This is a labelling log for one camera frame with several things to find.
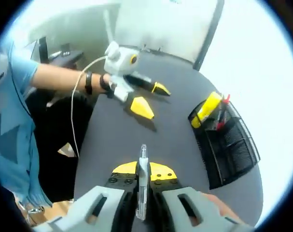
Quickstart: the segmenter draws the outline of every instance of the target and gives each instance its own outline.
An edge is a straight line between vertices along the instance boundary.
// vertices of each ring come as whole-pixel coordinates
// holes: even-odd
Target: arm
[[[81,73],[81,71],[60,68],[49,64],[39,64],[30,84],[36,88],[70,91],[73,90]],[[105,90],[100,87],[99,79],[100,74],[93,73],[93,92],[104,93]],[[105,74],[103,79],[105,83],[108,83],[110,75]],[[85,81],[86,74],[83,73],[77,90],[85,91]]]

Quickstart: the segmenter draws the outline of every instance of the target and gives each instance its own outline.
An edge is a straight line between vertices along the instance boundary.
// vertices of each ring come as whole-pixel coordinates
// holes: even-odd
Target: white wall
[[[293,176],[293,46],[256,0],[225,0],[201,73],[243,117],[261,156],[264,206],[258,224]]]

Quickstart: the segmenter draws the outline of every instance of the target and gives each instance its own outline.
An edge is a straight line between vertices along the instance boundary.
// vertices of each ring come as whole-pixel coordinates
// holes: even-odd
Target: robotic hand
[[[138,50],[120,47],[113,41],[105,55],[104,70],[111,74],[109,86],[113,95],[133,113],[152,119],[154,113],[149,104],[142,96],[136,96],[134,89],[128,83],[160,95],[169,96],[170,92],[161,83],[153,82],[149,77],[136,71],[140,59]]]
[[[169,167],[149,163],[145,145],[139,162],[118,166],[104,187],[94,187],[71,206],[65,217],[41,224],[34,231],[129,232],[135,211],[139,219],[153,223],[158,232],[254,231],[229,216],[221,216],[219,208],[201,192],[192,187],[183,188]]]

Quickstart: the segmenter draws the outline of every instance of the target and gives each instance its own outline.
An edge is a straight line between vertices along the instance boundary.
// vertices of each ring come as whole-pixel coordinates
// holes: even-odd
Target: person
[[[81,71],[23,59],[8,38],[2,39],[0,54],[8,60],[0,81],[0,184],[23,204],[34,207],[70,200],[78,158],[66,157],[58,150],[69,143],[77,154],[70,120],[71,99],[60,99],[43,112],[30,113],[25,94],[29,86],[72,91]],[[107,73],[82,73],[77,90],[105,93],[109,79]],[[80,150],[93,109],[82,95],[75,95],[73,105]]]

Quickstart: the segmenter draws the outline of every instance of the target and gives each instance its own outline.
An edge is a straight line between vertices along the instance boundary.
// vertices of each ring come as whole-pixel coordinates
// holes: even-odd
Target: black screw
[[[129,184],[129,185],[132,184],[132,182],[133,182],[133,181],[132,181],[131,179],[126,179],[126,180],[125,180],[125,183],[126,183],[126,184]]]
[[[161,185],[161,182],[160,182],[160,180],[155,180],[154,184]]]
[[[114,177],[111,177],[111,178],[109,178],[109,182],[110,183],[115,183],[115,182],[117,182],[117,179],[114,178]]]

